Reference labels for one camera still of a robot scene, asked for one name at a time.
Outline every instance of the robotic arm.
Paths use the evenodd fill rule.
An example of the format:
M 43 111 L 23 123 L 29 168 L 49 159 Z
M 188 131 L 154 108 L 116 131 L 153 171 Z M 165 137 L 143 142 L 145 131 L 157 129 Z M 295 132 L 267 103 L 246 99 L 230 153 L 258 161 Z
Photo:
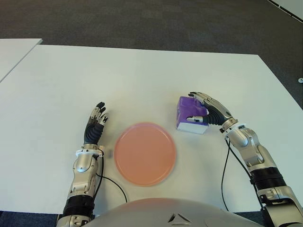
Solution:
M 260 144 L 256 133 L 234 119 L 221 103 L 210 96 L 199 92 L 191 92 L 189 96 L 200 101 L 209 114 L 203 117 L 190 116 L 187 120 L 222 126 L 221 133 L 239 151 L 251 174 L 252 183 L 257 188 L 257 195 L 265 204 L 261 211 L 268 225 L 286 227 L 302 224 L 302 206 L 292 189 L 286 185 L 267 149 Z
M 74 179 L 57 227 L 79 227 L 92 220 L 98 158 L 103 158 L 102 146 L 98 147 L 98 141 L 108 120 L 106 114 L 102 114 L 104 111 L 105 104 L 101 102 L 89 117 L 84 132 L 84 144 L 76 152 L 78 158 L 72 167 Z

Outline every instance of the wire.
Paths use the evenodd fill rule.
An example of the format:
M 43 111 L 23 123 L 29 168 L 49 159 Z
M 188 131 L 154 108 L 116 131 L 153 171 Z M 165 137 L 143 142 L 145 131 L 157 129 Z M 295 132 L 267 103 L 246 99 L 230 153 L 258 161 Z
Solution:
M 103 178 L 105 178 L 105 179 L 107 179 L 107 180 L 109 180 L 109 181 L 111 181 L 111 182 L 113 182 L 115 185 L 117 185 L 118 186 L 118 188 L 121 190 L 121 192 L 123 193 L 123 195 L 124 195 L 124 198 L 125 198 L 125 202 L 127 202 L 127 197 L 126 197 L 126 195 L 125 195 L 125 192 L 123 191 L 123 189 L 115 182 L 115 181 L 113 181 L 112 179 L 110 179 L 110 178 L 108 178 L 108 177 L 106 177 L 106 176 L 103 176 Z
M 95 194 L 94 194 L 94 197 L 93 197 L 93 201 L 95 201 L 95 198 L 96 198 L 96 195 L 99 191 L 99 188 L 100 188 L 100 185 L 101 185 L 101 182 L 102 182 L 102 178 L 103 178 L 103 170 L 104 170 L 104 158 L 103 158 L 103 155 L 102 155 L 102 168 L 101 168 L 101 175 L 98 175 L 100 176 L 100 181 L 99 181 L 99 184 L 98 184 L 98 187 L 95 191 Z
M 221 195 L 222 195 L 222 199 L 223 199 L 223 202 L 224 202 L 224 205 L 225 205 L 225 208 L 226 208 L 227 211 L 229 211 L 229 210 L 228 210 L 228 208 L 226 206 L 224 195 L 223 195 L 223 179 L 224 179 L 224 174 L 225 174 L 225 169 L 226 169 L 226 164 L 227 164 L 229 152 L 231 150 L 230 144 L 231 144 L 231 141 L 229 141 L 228 152 L 227 152 L 227 156 L 226 156 L 226 160 L 225 160 L 225 165 L 224 165 L 224 170 L 223 170 L 223 174 L 222 174 L 222 180 L 221 180 Z
M 127 197 L 126 197 L 126 194 L 125 194 L 125 192 L 123 191 L 123 189 L 122 189 L 115 181 L 113 181 L 112 179 L 110 179 L 110 178 L 108 178 L 108 177 L 106 177 L 106 176 L 103 176 L 103 170 L 104 170 L 104 158 L 103 158 L 103 156 L 104 156 L 104 152 L 103 152 L 102 150 L 101 150 L 101 152 L 102 152 L 102 168 L 101 168 L 101 175 L 99 175 L 99 174 L 96 173 L 96 175 L 100 177 L 100 181 L 99 181 L 98 187 L 97 187 L 97 189 L 96 189 L 96 192 L 95 192 L 95 194 L 94 194 L 94 200 L 95 200 L 96 195 L 97 195 L 97 193 L 98 193 L 98 191 L 99 191 L 99 188 L 100 188 L 100 185 L 101 185 L 102 178 L 105 178 L 105 179 L 107 179 L 107 180 L 113 182 L 115 185 L 118 186 L 118 188 L 122 191 L 122 193 L 123 193 L 123 195 L 124 195 L 125 202 L 127 202 Z
M 242 166 L 243 169 L 245 170 L 246 174 L 247 174 L 248 177 L 250 178 L 250 182 L 251 182 L 251 184 L 252 184 L 253 187 L 254 187 L 254 190 L 255 190 L 257 199 L 258 199 L 258 201 L 259 201 L 259 204 L 260 204 L 260 206 L 261 206 L 261 209 L 263 210 L 264 208 L 263 208 L 263 205 L 262 205 L 262 202 L 261 202 L 260 198 L 258 197 L 257 188 L 256 188 L 255 184 L 253 183 L 253 178 L 252 178 L 252 176 L 250 175 L 250 173 L 248 172 L 248 170 L 246 169 L 246 167 L 244 166 L 244 164 L 240 161 L 240 159 L 238 158 L 238 156 L 235 154 L 235 152 L 233 152 L 233 150 L 232 150 L 232 148 L 231 148 L 231 140 L 229 140 L 229 142 L 227 142 L 227 140 L 225 140 L 225 142 L 226 142 L 226 144 L 227 144 L 227 146 L 228 146 L 228 150 L 230 150 L 230 151 L 232 152 L 232 154 L 234 155 L 234 157 L 235 157 L 235 158 L 237 159 L 237 161 L 241 164 L 241 166 Z
M 251 179 L 251 175 L 248 172 L 248 170 L 246 169 L 246 167 L 243 165 L 243 163 L 240 161 L 240 159 L 238 158 L 238 156 L 235 154 L 235 152 L 233 152 L 232 148 L 231 148 L 231 141 L 229 140 L 229 142 L 227 142 L 227 140 L 225 140 L 228 149 L 231 150 L 232 154 L 235 156 L 235 158 L 238 160 L 238 162 L 240 163 L 240 165 L 243 167 L 243 169 L 245 170 L 246 174 L 248 175 L 248 177 Z

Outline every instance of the purple object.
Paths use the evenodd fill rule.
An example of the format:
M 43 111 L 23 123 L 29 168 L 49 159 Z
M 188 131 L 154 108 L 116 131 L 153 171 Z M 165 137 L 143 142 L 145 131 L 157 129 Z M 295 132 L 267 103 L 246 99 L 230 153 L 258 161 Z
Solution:
M 181 96 L 177 106 L 177 129 L 202 134 L 207 128 L 207 123 L 189 122 L 190 116 L 206 116 L 207 109 L 201 103 L 191 97 Z

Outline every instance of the pink plate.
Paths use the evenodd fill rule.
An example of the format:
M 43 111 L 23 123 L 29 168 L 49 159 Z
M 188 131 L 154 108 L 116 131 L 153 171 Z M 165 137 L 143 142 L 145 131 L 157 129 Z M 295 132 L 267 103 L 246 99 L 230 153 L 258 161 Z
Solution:
M 122 133 L 116 142 L 115 162 L 126 180 L 150 186 L 164 180 L 176 160 L 170 135 L 154 123 L 138 123 Z

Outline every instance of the table surface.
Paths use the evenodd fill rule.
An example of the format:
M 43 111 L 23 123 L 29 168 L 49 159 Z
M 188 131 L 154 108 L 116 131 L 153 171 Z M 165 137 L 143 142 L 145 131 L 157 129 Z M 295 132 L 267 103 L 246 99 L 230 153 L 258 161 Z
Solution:
M 42 39 L 0 39 L 0 82 Z
M 303 111 L 257 55 L 37 45 L 0 83 L 5 185 L 0 187 L 0 210 L 62 212 L 75 151 L 100 101 L 110 115 L 101 138 L 105 175 L 124 188 L 130 201 L 171 197 L 224 208 L 220 183 L 227 147 L 220 127 L 211 126 L 203 135 L 176 130 L 177 102 L 189 91 L 207 93 L 247 123 L 303 202 L 303 182 L 297 178 Z M 177 148 L 174 170 L 151 187 L 127 182 L 113 159 L 115 141 L 137 122 L 161 125 Z M 223 188 L 231 211 L 259 210 L 249 179 L 233 156 Z M 104 180 L 94 213 L 122 203 L 119 189 Z

